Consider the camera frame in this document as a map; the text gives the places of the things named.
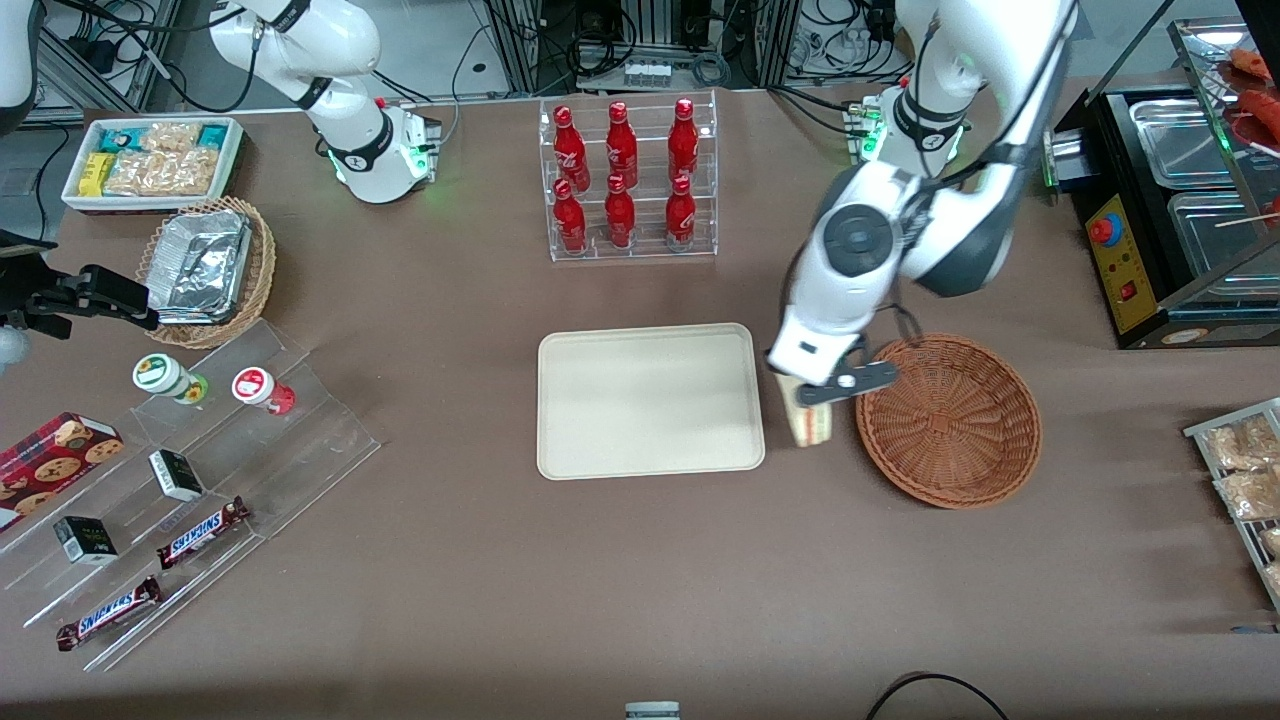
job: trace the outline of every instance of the aluminum foil container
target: aluminum foil container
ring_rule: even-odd
[[[178,215],[160,232],[146,286],[164,324],[220,324],[236,315],[252,223],[243,213]]]

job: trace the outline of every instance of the red switch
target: red switch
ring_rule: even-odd
[[[1098,245],[1103,245],[1111,240],[1111,236],[1115,234],[1115,231],[1116,228],[1115,225],[1111,224],[1111,220],[1106,218],[1102,218],[1101,220],[1094,220],[1093,224],[1089,225],[1089,240],[1097,242]]]

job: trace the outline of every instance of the snack box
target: snack box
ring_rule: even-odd
[[[0,452],[0,532],[123,448],[115,428],[63,413]]]
[[[156,122],[164,123],[200,123],[204,126],[224,126],[227,135],[223,137],[223,147],[218,154],[218,165],[214,169],[214,181],[209,183],[209,192],[205,195],[173,195],[168,197],[116,197],[116,196],[83,196],[79,193],[79,179],[84,174],[84,165],[90,155],[99,152],[102,137],[113,131],[136,128]],[[227,193],[230,184],[232,172],[239,155],[241,140],[244,136],[243,128],[232,118],[223,115],[157,115],[110,120],[93,120],[84,131],[79,150],[76,152],[76,163],[63,184],[63,202],[68,208],[74,208],[86,215],[101,214],[142,214],[166,213],[196,205],[206,200],[216,200]]]

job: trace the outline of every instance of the red lid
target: red lid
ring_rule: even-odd
[[[248,405],[262,402],[274,389],[275,378],[262,368],[244,368],[232,380],[232,395]]]

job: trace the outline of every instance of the red coca-cola bottle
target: red coca-cola bottle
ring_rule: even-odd
[[[631,247],[636,229],[636,204],[627,192],[621,173],[609,176],[609,196],[604,199],[604,215],[609,219],[609,242],[618,250]]]
[[[698,169],[698,128],[694,126],[694,101],[676,100],[676,122],[667,136],[671,179],[692,176]]]
[[[567,179],[556,178],[552,190],[556,192],[552,214],[556,215],[556,228],[559,231],[564,252],[581,255],[586,252],[586,215],[582,214],[582,205],[573,197],[573,188]]]
[[[627,104],[609,104],[609,136],[604,138],[609,152],[609,173],[622,176],[627,187],[640,182],[640,156],[636,150],[636,131],[627,122]]]
[[[689,176],[671,181],[672,195],[667,199],[667,249],[685,252],[694,243],[694,213],[698,205],[689,195]]]
[[[591,187],[591,172],[586,169],[586,143],[582,135],[573,127],[573,113],[561,105],[552,111],[556,119],[556,164],[561,177],[572,183],[575,192],[586,192]]]

